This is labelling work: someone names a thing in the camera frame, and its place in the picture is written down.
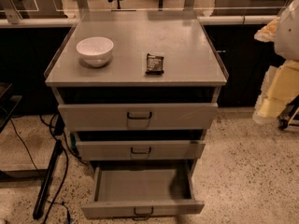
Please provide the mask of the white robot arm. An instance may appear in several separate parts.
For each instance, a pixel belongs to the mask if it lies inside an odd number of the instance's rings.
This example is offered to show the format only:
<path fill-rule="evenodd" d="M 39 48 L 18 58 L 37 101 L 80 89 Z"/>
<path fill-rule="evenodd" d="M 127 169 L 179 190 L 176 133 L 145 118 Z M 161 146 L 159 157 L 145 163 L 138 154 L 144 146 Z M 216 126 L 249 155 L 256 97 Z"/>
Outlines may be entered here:
<path fill-rule="evenodd" d="M 254 38 L 273 41 L 275 53 L 285 59 L 280 67 L 269 67 L 256 101 L 252 118 L 258 124 L 267 124 L 299 95 L 299 0 L 293 0 Z"/>

